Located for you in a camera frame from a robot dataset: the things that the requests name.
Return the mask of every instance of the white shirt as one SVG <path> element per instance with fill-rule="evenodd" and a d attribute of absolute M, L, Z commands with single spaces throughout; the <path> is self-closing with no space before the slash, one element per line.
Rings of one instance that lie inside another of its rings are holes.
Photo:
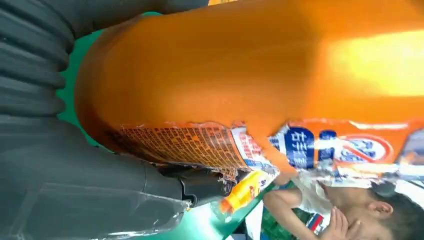
<path fill-rule="evenodd" d="M 297 176 L 291 180 L 302 193 L 302 203 L 299 208 L 308 213 L 319 214 L 324 218 L 323 223 L 329 223 L 333 205 L 327 198 L 324 189 L 320 186 L 318 181 L 308 176 Z M 342 182 L 320 180 L 320 182 L 329 187 L 363 189 L 371 187 L 371 182 L 366 179 L 344 180 Z"/>

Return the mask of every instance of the plastic wrapper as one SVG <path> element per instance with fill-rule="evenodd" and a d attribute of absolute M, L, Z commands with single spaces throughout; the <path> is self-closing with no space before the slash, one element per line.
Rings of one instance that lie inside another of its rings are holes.
<path fill-rule="evenodd" d="M 136 157 L 156 164 L 210 168 L 228 180 L 234 180 L 235 171 L 240 169 L 261 170 L 271 176 L 280 171 L 276 160 L 268 159 L 249 136 L 243 122 L 231 127 L 215 122 L 123 126 L 110 135 Z M 420 121 L 363 124 L 292 120 L 268 140 L 300 175 L 332 185 L 342 180 L 346 183 L 347 179 L 356 183 L 421 180 L 424 175 L 424 129 Z"/>
<path fill-rule="evenodd" d="M 175 228 L 190 204 L 134 190 L 48 183 L 28 192 L 9 232 L 31 239 L 130 239 Z"/>

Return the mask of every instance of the child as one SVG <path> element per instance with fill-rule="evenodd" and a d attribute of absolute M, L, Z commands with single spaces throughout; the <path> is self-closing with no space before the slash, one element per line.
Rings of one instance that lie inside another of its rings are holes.
<path fill-rule="evenodd" d="M 280 175 L 274 181 L 283 185 Z M 409 197 L 390 197 L 360 187 L 329 187 L 306 177 L 291 179 L 297 188 L 274 190 L 263 202 L 277 222 L 300 240 L 422 240 L 424 210 Z M 331 215 L 330 224 L 316 236 L 293 213 L 293 208 Z"/>

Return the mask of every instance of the plastic bottle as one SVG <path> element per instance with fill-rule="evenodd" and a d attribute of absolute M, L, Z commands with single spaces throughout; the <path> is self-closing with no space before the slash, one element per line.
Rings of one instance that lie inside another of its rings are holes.
<path fill-rule="evenodd" d="M 419 2 L 239 0 L 142 18 L 90 49 L 78 75 L 76 112 L 105 147 L 166 161 L 190 157 L 163 157 L 155 148 L 160 136 L 139 139 L 181 127 L 169 123 L 229 128 L 243 121 L 266 157 L 289 172 L 268 139 L 288 119 L 424 119 Z M 137 131 L 146 126 L 152 132 Z M 177 138 L 169 145 L 187 146 Z M 211 165 L 242 167 L 219 159 Z"/>
<path fill-rule="evenodd" d="M 261 170 L 252 171 L 233 187 L 229 196 L 212 204 L 213 211 L 219 219 L 227 222 L 232 214 L 246 207 L 268 187 L 275 177 Z"/>

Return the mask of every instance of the dark gray plastic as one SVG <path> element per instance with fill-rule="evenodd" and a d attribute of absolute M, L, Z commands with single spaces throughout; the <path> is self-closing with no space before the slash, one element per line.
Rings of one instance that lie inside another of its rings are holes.
<path fill-rule="evenodd" d="M 94 239 L 167 230 L 182 185 L 151 165 L 89 146 L 56 115 L 76 38 L 147 12 L 207 0 L 0 0 L 0 236 Z"/>

